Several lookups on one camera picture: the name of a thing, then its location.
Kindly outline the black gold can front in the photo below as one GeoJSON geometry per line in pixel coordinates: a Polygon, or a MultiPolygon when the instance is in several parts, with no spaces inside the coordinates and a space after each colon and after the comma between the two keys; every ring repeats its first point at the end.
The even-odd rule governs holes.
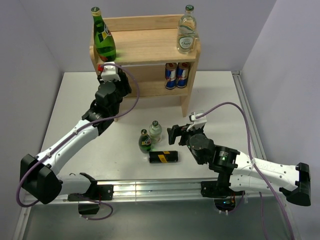
{"type": "Polygon", "coordinates": [[[177,151],[150,151],[148,154],[148,162],[150,164],[166,164],[177,163],[179,154],[177,151]]]}

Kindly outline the large clear soda water bottle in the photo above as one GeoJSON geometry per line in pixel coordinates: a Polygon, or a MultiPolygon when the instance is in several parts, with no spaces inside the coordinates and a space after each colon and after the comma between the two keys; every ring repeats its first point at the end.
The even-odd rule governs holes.
{"type": "Polygon", "coordinates": [[[184,15],[178,22],[176,48],[182,54],[192,52],[195,41],[198,38],[197,21],[194,17],[194,9],[193,5],[186,5],[184,15]]]}

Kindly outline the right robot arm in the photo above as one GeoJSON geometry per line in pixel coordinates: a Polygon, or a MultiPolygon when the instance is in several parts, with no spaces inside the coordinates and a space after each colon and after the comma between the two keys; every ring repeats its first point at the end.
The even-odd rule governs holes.
{"type": "Polygon", "coordinates": [[[218,174],[216,180],[201,182],[205,198],[224,199],[243,193],[282,194],[294,205],[311,205],[310,167],[306,163],[285,165],[250,156],[233,148],[216,145],[203,128],[190,124],[173,125],[167,129],[168,143],[186,146],[199,165],[207,165],[218,174]]]}

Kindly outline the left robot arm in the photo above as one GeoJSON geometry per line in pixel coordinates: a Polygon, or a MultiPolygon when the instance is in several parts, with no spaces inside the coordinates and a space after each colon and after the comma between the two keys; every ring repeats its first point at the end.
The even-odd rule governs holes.
{"type": "Polygon", "coordinates": [[[20,162],[19,189],[37,202],[48,204],[60,195],[81,195],[91,200],[98,193],[97,180],[81,172],[60,176],[64,165],[86,144],[94,140],[118,118],[123,98],[132,92],[128,76],[122,69],[104,70],[95,99],[76,126],[58,142],[36,156],[25,155],[20,162]]]}

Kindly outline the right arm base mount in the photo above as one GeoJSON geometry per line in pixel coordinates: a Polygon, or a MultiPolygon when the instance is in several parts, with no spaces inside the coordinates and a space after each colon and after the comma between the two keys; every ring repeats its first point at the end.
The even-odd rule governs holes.
{"type": "Polygon", "coordinates": [[[228,216],[236,211],[243,201],[245,191],[233,191],[229,187],[219,187],[215,181],[201,181],[200,193],[204,198],[211,198],[220,215],[228,216]]]}

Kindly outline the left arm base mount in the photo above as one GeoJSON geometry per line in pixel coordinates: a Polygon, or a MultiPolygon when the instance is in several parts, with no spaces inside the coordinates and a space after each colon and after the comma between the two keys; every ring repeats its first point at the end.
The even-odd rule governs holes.
{"type": "Polygon", "coordinates": [[[106,201],[113,199],[114,186],[112,184],[97,184],[90,187],[86,193],[73,193],[67,196],[68,202],[78,202],[78,213],[88,221],[99,221],[109,218],[114,208],[106,201]],[[103,217],[93,217],[102,207],[108,207],[109,213],[103,217]]]}

